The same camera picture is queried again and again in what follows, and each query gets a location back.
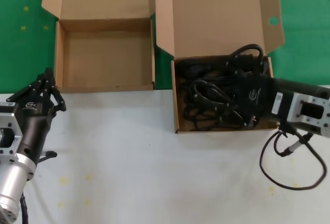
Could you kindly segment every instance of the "box handle hole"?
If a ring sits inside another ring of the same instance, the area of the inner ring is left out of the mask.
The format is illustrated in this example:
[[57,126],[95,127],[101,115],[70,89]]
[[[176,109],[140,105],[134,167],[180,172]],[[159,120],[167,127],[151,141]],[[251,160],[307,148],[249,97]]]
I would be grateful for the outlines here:
[[271,18],[269,19],[269,24],[270,24],[270,25],[278,25],[278,24],[279,24],[279,19],[278,19],[278,17],[271,17]]

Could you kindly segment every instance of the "robotic arm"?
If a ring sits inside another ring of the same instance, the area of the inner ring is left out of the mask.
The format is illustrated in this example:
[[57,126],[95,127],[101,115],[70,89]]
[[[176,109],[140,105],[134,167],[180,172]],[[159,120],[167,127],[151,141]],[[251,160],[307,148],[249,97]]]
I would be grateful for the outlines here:
[[0,102],[0,223],[16,221],[27,181],[31,180],[46,136],[58,111],[66,111],[51,68],[27,87]]

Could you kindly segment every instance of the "logo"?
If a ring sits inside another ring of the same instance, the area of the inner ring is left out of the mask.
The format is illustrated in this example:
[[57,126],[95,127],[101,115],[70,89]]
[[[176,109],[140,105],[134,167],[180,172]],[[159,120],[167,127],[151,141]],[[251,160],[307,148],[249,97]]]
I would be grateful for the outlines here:
[[34,109],[34,110],[37,110],[36,109],[36,104],[34,102],[28,102],[26,105],[25,105],[25,108],[23,109]]
[[256,104],[258,104],[260,91],[261,91],[261,88],[259,88],[258,91],[256,91],[255,89],[253,89],[252,91],[250,91],[249,99],[252,102],[256,102]]

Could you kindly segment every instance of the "power cord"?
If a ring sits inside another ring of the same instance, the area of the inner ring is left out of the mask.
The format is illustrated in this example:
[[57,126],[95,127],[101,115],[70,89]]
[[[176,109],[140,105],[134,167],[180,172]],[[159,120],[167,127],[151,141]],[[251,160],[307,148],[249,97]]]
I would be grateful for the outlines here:
[[[44,158],[39,159],[38,163],[43,162],[47,159],[50,158],[56,158],[57,157],[57,153],[54,151],[47,151],[45,154]],[[29,224],[29,216],[27,214],[27,205],[26,205],[26,201],[25,201],[25,196],[24,193],[22,193],[21,199],[20,199],[20,203],[21,203],[21,210],[22,210],[22,224]]]
[[[308,143],[310,141],[310,139],[312,138],[313,134],[312,133],[307,133],[305,135],[301,135],[299,134],[295,129],[293,129],[292,127],[286,126],[286,128],[289,128],[290,131],[288,133],[295,135],[299,138],[299,140],[293,144],[292,146],[288,147],[287,149],[285,149],[283,152],[279,152],[277,149],[277,142],[279,140],[279,138],[284,135],[287,137],[286,132],[284,132],[283,130],[279,130],[277,131],[275,134],[273,134],[266,142],[266,144],[264,145],[262,151],[261,151],[261,155],[260,155],[260,160],[259,160],[259,166],[261,168],[261,171],[263,172],[263,174],[270,180],[272,181],[274,184],[276,184],[277,186],[284,188],[284,189],[289,189],[289,190],[309,190],[309,189],[314,189],[316,188],[326,177],[327,174],[327,167],[325,162],[323,161],[322,157],[313,149],[313,147]],[[291,187],[291,186],[287,186],[284,184],[281,184],[277,181],[275,181],[273,178],[271,178],[266,171],[263,168],[262,165],[262,160],[263,160],[263,156],[265,153],[265,150],[268,146],[268,144],[275,138],[274,141],[274,151],[277,155],[281,156],[281,157],[286,157],[289,156],[290,154],[292,154],[298,147],[300,147],[301,145],[305,145],[307,147],[307,149],[314,155],[314,157],[320,162],[320,164],[322,165],[323,168],[323,172],[322,175],[320,176],[320,178],[313,184],[310,186],[306,186],[306,187]]]
[[[247,50],[257,50],[258,57],[241,55]],[[259,119],[241,113],[236,96],[246,76],[268,71],[268,58],[256,44],[246,45],[228,56],[180,61],[176,75],[184,80],[179,90],[184,93],[183,118],[194,124],[191,131],[254,128]]]

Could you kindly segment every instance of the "empty cardboard box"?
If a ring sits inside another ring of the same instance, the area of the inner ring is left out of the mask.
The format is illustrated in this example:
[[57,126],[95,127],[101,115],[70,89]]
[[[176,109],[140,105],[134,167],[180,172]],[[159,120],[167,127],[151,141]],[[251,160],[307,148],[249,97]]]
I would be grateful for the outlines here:
[[55,48],[59,89],[62,92],[154,89],[152,2],[42,0],[42,7],[59,18]]
[[[274,51],[284,43],[280,9],[280,0],[156,0],[157,45],[174,56],[177,133],[194,126],[182,116],[184,102],[176,85],[175,64],[190,57],[229,55],[251,43],[259,44],[266,54]],[[276,123],[261,120],[256,129],[274,128]]]

